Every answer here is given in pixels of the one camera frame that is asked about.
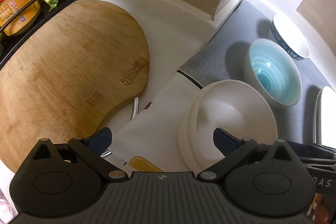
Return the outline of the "white ceramic bowl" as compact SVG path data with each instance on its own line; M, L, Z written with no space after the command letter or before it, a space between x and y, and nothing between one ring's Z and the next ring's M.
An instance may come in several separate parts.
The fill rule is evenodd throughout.
M264 97L238 80L211 83L195 97L189 135L201 169L224 158L214 144L216 128L238 139L250 138L264 144L273 144L278 138L275 117Z

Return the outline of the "grey drying mat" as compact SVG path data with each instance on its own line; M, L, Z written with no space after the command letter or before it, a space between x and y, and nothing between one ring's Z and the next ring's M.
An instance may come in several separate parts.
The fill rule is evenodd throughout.
M243 0L210 42L178 72L197 87L220 80L253 86L272 108L281 139L313 144L319 92L330 83L310 59L291 57L270 35L271 20Z

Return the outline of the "white plate stack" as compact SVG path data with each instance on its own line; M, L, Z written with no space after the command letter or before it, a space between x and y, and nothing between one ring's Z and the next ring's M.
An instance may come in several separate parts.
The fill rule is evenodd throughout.
M324 86L319 91L313 116L313 141L335 148L335 91Z

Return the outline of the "white plate under bowl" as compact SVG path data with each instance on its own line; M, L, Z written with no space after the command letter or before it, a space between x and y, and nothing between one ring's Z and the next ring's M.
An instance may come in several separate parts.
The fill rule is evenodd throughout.
M189 108L183 114L179 126L178 144L185 165L188 167L190 171L194 173L194 175L197 175L202 170L202 167L195 157L189 134L190 115L191 111L193 110L195 100L196 98L194 97L193 100L191 101Z

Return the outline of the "blue spiral ceramic bowl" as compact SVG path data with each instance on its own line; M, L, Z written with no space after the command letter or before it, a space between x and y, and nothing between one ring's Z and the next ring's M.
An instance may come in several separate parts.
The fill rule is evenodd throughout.
M249 46L243 77L270 106L291 107L301 97L302 82L294 61L269 39L257 39Z

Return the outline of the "blue patterned white bowl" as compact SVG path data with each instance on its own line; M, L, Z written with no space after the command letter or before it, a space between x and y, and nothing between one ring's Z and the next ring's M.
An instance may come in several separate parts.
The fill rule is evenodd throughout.
M296 60L307 59L310 47L307 38L294 21L284 14L276 14L270 25L270 32L276 42Z

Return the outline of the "white patterned cloth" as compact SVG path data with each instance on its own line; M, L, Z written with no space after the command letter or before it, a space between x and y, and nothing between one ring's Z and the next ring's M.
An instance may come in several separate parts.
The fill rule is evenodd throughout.
M106 160L127 173L134 169L131 159L143 157L164 172L185 172L178 132L183 115L202 89L196 80L177 71L153 97L141 97L140 112L131 118L131 105L124 107L105 126L112 131L110 155Z

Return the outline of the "yellow rectangular lid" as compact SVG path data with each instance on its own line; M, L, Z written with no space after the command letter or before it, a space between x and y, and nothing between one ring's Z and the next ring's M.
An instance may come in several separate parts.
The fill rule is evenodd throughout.
M140 172L162 172L160 168L141 156L135 156L128 164Z

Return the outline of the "wooden cutting board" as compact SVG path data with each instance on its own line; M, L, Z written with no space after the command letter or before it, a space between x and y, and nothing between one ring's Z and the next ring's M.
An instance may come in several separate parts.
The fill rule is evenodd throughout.
M1 161L16 172L39 139L89 137L144 93L148 76L134 17L109 2L75 1L1 69Z

